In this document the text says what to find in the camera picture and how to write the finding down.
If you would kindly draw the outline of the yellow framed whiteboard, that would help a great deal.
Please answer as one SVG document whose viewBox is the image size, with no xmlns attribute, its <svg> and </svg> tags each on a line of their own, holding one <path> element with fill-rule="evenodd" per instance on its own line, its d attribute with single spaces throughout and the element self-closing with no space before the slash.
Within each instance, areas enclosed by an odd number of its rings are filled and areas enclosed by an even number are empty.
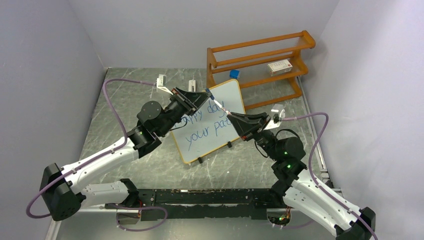
<svg viewBox="0 0 424 240">
<path fill-rule="evenodd" d="M 228 111 L 245 114 L 239 82 L 230 79 L 210 89 Z M 208 99 L 192 116 L 184 116 L 171 132 L 183 163 L 197 161 L 239 138 L 227 114 Z"/>
</svg>

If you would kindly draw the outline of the blue whiteboard marker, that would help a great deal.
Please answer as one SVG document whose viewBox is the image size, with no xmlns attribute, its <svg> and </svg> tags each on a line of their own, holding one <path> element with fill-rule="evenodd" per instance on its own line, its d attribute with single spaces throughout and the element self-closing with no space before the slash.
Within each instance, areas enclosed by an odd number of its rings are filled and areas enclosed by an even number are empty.
<svg viewBox="0 0 424 240">
<path fill-rule="evenodd" d="M 215 103 L 215 105 L 217 105 L 218 108 L 220 108 L 221 110 L 223 110 L 227 115 L 231 115 L 231 112 L 228 111 L 218 100 L 216 100 L 214 98 L 213 99 L 213 102 Z"/>
</svg>

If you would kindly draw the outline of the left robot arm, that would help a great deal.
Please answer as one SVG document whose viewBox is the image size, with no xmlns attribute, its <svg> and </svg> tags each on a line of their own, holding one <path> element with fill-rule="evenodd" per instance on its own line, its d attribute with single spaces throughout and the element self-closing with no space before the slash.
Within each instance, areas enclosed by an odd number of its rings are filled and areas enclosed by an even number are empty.
<svg viewBox="0 0 424 240">
<path fill-rule="evenodd" d="M 126 208 L 140 207 L 139 191 L 128 178 L 113 183 L 92 185 L 93 179 L 124 163 L 138 160 L 154 151 L 161 137 L 194 115 L 204 103 L 213 99 L 209 90 L 189 92 L 173 88 L 169 104 L 163 108 L 157 101 L 148 101 L 137 114 L 137 125 L 109 148 L 64 167 L 53 163 L 44 169 L 40 189 L 42 198 L 54 221 L 65 220 L 82 207 L 117 204 Z"/>
</svg>

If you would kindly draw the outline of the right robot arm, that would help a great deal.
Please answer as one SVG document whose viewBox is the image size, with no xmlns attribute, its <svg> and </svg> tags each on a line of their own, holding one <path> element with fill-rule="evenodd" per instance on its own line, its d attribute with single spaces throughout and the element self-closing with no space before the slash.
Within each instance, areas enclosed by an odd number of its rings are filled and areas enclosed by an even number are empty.
<svg viewBox="0 0 424 240">
<path fill-rule="evenodd" d="M 291 121 L 278 114 L 241 114 L 229 112 L 231 122 L 239 137 L 255 146 L 274 161 L 272 169 L 277 177 L 271 187 L 270 202 L 275 207 L 284 204 L 292 207 L 329 231 L 337 240 L 377 239 L 376 213 L 369 207 L 360 208 L 349 202 L 323 183 L 312 171 L 312 161 L 305 164 L 304 145 L 298 135 L 278 139 L 268 125 Z"/>
</svg>

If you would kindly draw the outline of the blue marker cap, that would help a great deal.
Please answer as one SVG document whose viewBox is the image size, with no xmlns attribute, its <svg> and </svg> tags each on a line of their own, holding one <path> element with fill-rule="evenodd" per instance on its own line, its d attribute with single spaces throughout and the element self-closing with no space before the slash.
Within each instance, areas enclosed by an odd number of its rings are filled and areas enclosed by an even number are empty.
<svg viewBox="0 0 424 240">
<path fill-rule="evenodd" d="M 215 99 L 214 95 L 212 94 L 209 88 L 206 88 L 205 92 L 207 93 L 207 95 L 210 97 L 211 100 Z"/>
</svg>

